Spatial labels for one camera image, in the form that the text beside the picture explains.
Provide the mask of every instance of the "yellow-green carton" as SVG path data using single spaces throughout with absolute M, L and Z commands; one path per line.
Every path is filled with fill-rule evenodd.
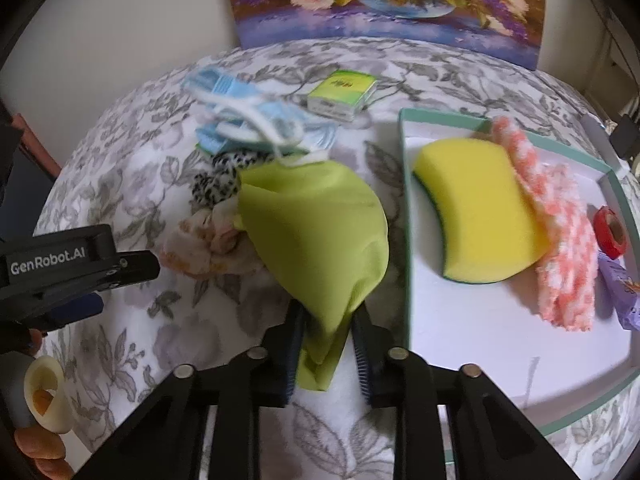
M 336 70 L 308 95 L 309 111 L 327 117 L 353 121 L 376 91 L 375 77 L 353 70 Z

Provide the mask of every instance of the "purple package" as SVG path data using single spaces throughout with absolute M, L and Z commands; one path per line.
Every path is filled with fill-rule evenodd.
M 640 330 L 640 298 L 637 293 L 640 285 L 633 282 L 624 267 L 603 252 L 598 253 L 598 266 L 620 325 L 625 330 Z

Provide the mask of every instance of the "floral painting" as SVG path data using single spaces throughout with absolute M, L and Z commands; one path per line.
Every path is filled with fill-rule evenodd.
M 475 50 L 534 69 L 545 0 L 231 0 L 245 48 L 390 36 Z

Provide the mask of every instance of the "silver bolt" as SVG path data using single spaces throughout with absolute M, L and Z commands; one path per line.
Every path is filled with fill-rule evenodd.
M 252 348 L 249 348 L 246 351 L 246 354 L 249 356 L 249 359 L 258 360 L 267 357 L 267 355 L 269 355 L 269 352 L 266 348 L 263 348 L 261 346 L 254 346 Z
M 187 379 L 193 375 L 195 368 L 191 365 L 180 365 L 175 368 L 174 375 L 178 379 Z
M 478 365 L 471 363 L 462 367 L 462 373 L 467 377 L 475 379 L 476 377 L 480 377 L 482 375 L 482 370 Z
M 409 357 L 409 352 L 401 346 L 390 348 L 387 354 L 395 361 L 404 361 Z

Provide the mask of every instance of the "tablecloth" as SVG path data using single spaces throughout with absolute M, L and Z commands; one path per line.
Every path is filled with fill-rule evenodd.
M 206 57 L 119 99 L 63 168 L 36 233 L 106 222 L 119 250 L 157 248 L 163 233 L 194 210 L 190 183 L 207 167 L 193 137 L 182 129 L 193 99 L 180 83 L 191 70 L 212 62 L 300 104 L 337 68 L 377 76 L 379 88 L 368 109 L 340 127 L 331 156 L 354 169 L 383 203 L 390 264 L 367 303 L 373 321 L 398 336 L 404 323 L 405 268 L 397 126 L 402 108 L 508 114 L 524 128 L 599 156 L 578 123 L 590 110 L 588 104 L 543 72 L 419 41 L 292 41 Z M 638 183 L 626 178 L 623 187 L 640 218 Z M 155 281 L 106 294 L 103 314 L 51 333 L 43 349 L 63 365 L 78 416 L 76 433 L 95 450 L 175 366 L 225 363 L 283 319 L 288 299 L 266 271 L 196 282 L 163 269 Z M 549 436 L 581 478 L 612 476 L 616 460 L 635 445 L 639 390 L 636 381 Z M 394 413 L 366 407 L 350 341 L 327 392 L 297 389 L 286 409 L 262 410 L 261 424 L 267 480 L 391 478 Z M 207 442 L 211 431 L 209 425 Z M 453 477 L 451 465 L 448 472 Z

